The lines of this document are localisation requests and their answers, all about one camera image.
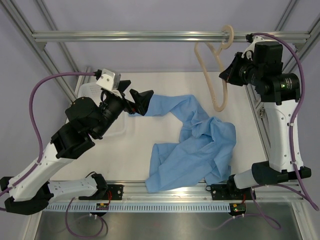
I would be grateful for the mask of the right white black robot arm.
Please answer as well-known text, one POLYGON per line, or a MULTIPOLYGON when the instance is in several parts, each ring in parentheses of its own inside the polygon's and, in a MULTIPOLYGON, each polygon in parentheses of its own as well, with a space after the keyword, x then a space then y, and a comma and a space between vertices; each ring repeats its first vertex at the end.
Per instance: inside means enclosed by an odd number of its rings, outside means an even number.
POLYGON ((282 44, 259 36, 244 52, 237 52, 219 75, 231 85, 254 86, 269 123, 269 158, 228 178, 226 192, 233 199, 257 185, 275 185, 312 175, 300 157, 297 121, 293 118, 302 98, 300 80, 294 73, 282 72, 282 53, 282 44))

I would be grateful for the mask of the light blue shirt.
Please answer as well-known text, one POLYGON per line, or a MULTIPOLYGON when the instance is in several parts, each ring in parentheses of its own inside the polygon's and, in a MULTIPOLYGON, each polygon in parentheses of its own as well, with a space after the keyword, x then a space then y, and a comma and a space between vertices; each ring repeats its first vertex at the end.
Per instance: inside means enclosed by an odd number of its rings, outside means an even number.
POLYGON ((146 117, 172 113, 182 127, 177 143, 155 143, 152 147, 149 193, 226 181, 231 175, 231 160, 237 143, 236 127, 209 116, 192 94, 180 96, 153 95, 146 117))

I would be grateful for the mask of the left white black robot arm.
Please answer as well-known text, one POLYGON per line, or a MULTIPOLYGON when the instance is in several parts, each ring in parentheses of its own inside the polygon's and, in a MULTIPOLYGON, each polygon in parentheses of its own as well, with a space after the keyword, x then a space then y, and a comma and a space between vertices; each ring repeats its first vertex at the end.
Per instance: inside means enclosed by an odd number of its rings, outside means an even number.
POLYGON ((147 113, 154 91, 131 89, 133 100, 130 101, 124 94, 130 84, 130 80, 121 80, 114 91, 103 87, 99 104, 90 97, 77 98, 65 110, 68 123, 51 137, 46 147, 39 148, 38 158, 17 176, 1 178, 1 192, 9 194, 1 211, 33 215, 57 201, 103 199, 108 185, 100 173, 78 180, 51 181, 50 178, 93 148, 94 140, 103 139, 122 112, 142 116, 147 113))

